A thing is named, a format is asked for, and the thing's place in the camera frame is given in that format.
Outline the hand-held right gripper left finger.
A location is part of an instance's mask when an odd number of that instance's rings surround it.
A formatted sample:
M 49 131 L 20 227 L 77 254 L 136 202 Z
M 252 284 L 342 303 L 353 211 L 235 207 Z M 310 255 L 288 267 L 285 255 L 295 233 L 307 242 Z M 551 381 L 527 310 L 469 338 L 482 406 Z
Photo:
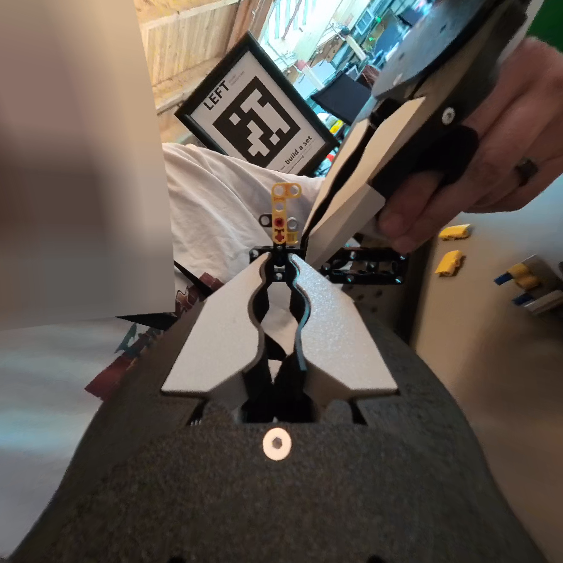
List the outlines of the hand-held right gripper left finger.
M 269 310 L 264 253 L 208 297 L 161 391 L 203 398 L 229 410 L 270 387 L 262 321 Z

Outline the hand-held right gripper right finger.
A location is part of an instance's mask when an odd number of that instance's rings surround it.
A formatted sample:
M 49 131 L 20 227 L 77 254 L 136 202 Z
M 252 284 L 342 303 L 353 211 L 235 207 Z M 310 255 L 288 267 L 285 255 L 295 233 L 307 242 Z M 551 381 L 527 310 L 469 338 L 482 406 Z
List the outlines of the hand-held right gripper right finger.
M 290 311 L 302 390 L 319 409 L 334 400 L 395 395 L 398 384 L 352 299 L 297 255 L 289 255 Z

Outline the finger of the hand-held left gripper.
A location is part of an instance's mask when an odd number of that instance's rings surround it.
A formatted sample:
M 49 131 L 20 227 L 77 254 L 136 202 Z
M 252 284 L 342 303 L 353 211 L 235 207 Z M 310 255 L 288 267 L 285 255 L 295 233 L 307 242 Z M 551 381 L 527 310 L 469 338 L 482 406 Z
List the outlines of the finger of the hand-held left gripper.
M 370 137 L 359 163 L 334 195 L 325 214 L 308 237 L 307 263 L 321 265 L 383 206 L 385 198 L 369 180 L 426 122 L 426 97 L 410 100 L 387 118 Z
M 323 179 L 312 210 L 303 230 L 302 248 L 306 250 L 313 229 L 327 214 L 328 208 L 336 194 L 344 187 L 346 181 L 355 172 L 367 144 L 370 141 L 370 121 L 363 119 L 348 132 L 347 137 L 339 148 L 335 160 Z

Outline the black lego frame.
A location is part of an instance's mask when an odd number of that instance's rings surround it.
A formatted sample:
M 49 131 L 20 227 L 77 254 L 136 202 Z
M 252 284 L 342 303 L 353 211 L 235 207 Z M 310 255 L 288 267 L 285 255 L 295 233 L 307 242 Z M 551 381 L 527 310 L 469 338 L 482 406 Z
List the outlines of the black lego frame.
M 249 251 L 250 264 L 263 254 L 271 255 L 266 266 L 266 279 L 286 284 L 294 278 L 289 256 L 305 257 L 305 251 L 295 246 L 258 246 Z M 401 285 L 406 278 L 407 266 L 408 259 L 390 248 L 344 247 L 316 271 L 333 284 L 384 286 Z

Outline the yellow lego beam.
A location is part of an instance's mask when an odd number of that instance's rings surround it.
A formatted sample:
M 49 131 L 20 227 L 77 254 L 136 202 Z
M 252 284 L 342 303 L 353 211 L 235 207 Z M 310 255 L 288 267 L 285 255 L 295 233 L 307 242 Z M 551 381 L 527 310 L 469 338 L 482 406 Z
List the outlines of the yellow lego beam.
M 287 202 L 299 199 L 301 186 L 294 182 L 278 182 L 271 188 L 271 212 L 259 216 L 264 229 L 271 230 L 274 245 L 296 247 L 299 242 L 299 222 L 287 214 Z

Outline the yellow and blue lego piece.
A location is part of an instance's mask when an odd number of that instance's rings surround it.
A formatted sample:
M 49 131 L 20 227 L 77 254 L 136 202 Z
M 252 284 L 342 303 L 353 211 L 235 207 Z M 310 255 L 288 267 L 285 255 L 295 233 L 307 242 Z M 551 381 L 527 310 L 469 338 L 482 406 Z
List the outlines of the yellow and blue lego piece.
M 524 291 L 531 291 L 542 284 L 540 278 L 533 273 L 531 268 L 522 262 L 513 265 L 505 273 L 494 279 L 495 284 L 499 286 L 510 281 Z

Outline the grey and blue lego piece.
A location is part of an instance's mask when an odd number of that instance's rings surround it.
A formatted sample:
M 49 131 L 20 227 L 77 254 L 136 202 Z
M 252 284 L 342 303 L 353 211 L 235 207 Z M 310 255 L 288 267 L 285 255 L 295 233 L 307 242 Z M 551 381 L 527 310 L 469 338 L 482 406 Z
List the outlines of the grey and blue lego piece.
M 538 255 L 524 260 L 539 285 L 516 296 L 512 303 L 533 316 L 548 316 L 562 320 L 562 261 L 546 262 Z

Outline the person's left hand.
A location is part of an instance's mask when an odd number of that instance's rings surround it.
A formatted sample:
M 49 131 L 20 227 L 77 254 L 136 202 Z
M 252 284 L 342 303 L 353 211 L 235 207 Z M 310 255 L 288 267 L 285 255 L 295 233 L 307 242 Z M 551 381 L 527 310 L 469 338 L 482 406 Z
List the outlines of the person's left hand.
M 562 175 L 562 53 L 523 39 L 464 124 L 480 141 L 464 175 L 439 187 L 440 173 L 413 174 L 379 214 L 380 232 L 402 255 L 461 213 L 517 211 Z

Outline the black folding chair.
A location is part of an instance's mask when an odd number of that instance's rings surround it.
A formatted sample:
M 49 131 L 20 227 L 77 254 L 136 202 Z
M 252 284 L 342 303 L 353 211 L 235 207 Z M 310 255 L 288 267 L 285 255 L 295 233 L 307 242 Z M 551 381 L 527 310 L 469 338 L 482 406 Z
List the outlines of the black folding chair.
M 371 89 L 339 72 L 324 88 L 310 96 L 326 113 L 351 126 L 371 96 Z

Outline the cluttered workshop shelving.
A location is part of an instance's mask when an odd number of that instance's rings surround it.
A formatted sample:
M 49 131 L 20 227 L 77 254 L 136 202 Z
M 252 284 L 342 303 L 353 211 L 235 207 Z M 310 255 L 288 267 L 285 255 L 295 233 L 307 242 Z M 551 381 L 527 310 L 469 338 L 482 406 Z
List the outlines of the cluttered workshop shelving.
M 371 87 L 434 1 L 274 1 L 259 43 L 320 119 L 312 95 L 338 74 Z

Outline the black framed marker sign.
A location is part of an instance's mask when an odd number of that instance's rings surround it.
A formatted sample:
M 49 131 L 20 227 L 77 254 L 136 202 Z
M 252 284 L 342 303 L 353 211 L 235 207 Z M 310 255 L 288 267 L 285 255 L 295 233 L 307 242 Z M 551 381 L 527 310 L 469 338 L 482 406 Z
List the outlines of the black framed marker sign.
M 338 146 L 250 32 L 174 115 L 208 149 L 271 171 L 311 175 Z

